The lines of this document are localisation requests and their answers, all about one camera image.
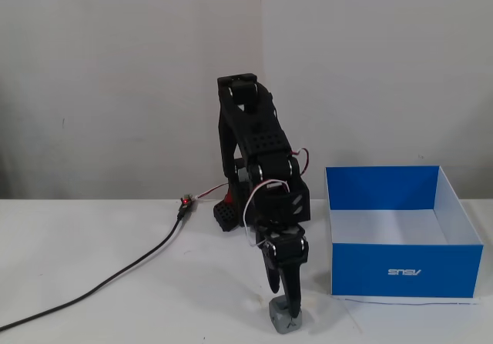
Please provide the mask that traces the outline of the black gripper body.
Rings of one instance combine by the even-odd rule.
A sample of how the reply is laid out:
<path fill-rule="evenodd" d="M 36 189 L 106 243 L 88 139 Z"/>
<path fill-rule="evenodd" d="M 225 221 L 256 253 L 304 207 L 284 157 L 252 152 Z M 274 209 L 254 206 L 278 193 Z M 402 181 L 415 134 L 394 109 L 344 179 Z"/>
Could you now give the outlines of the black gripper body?
<path fill-rule="evenodd" d="M 286 229 L 257 230 L 257 242 L 268 270 L 285 269 L 307 262 L 308 242 L 305 229 L 296 225 Z"/>

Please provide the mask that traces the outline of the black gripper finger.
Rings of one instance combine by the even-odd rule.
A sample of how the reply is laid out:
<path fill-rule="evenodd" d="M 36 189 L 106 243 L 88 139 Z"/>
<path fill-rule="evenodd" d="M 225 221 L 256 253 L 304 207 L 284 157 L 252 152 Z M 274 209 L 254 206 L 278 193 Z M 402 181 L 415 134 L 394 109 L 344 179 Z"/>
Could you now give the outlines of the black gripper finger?
<path fill-rule="evenodd" d="M 287 264 L 280 267 L 287 309 L 291 317 L 297 318 L 301 311 L 300 264 Z"/>
<path fill-rule="evenodd" d="M 278 271 L 277 252 L 275 246 L 270 243 L 262 244 L 261 251 L 267 272 L 267 280 L 273 293 L 278 293 L 280 288 L 280 273 Z"/>

